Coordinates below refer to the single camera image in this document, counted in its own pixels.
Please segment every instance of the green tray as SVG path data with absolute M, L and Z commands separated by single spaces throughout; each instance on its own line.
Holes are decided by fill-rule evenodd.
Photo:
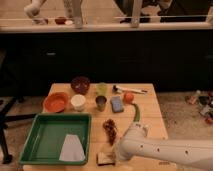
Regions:
M 89 114 L 39 114 L 25 142 L 20 164 L 84 165 L 88 161 L 91 116 Z M 59 156 L 67 134 L 78 135 L 85 160 L 60 161 Z

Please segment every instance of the green vegetable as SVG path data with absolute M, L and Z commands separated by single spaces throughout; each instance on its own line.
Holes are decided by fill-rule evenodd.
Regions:
M 140 121 L 140 108 L 136 103 L 132 103 L 132 105 L 135 108 L 135 117 L 134 117 L 134 122 L 139 122 Z

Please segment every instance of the dark cabinet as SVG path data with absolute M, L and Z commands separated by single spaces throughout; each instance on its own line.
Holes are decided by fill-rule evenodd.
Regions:
M 0 35 L 7 65 L 29 95 L 54 82 L 153 83 L 158 91 L 212 89 L 212 30 Z

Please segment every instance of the orange bowl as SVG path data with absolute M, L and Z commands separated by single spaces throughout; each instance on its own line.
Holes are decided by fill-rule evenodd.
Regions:
M 43 107 L 48 112 L 61 112 L 63 111 L 68 104 L 68 95 L 64 92 L 52 93 L 44 99 Z

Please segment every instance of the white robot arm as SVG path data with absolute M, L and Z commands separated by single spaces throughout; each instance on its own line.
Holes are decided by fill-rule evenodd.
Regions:
M 146 135 L 146 126 L 133 122 L 115 145 L 116 159 L 126 161 L 136 155 L 213 169 L 213 140 L 161 140 L 149 139 Z

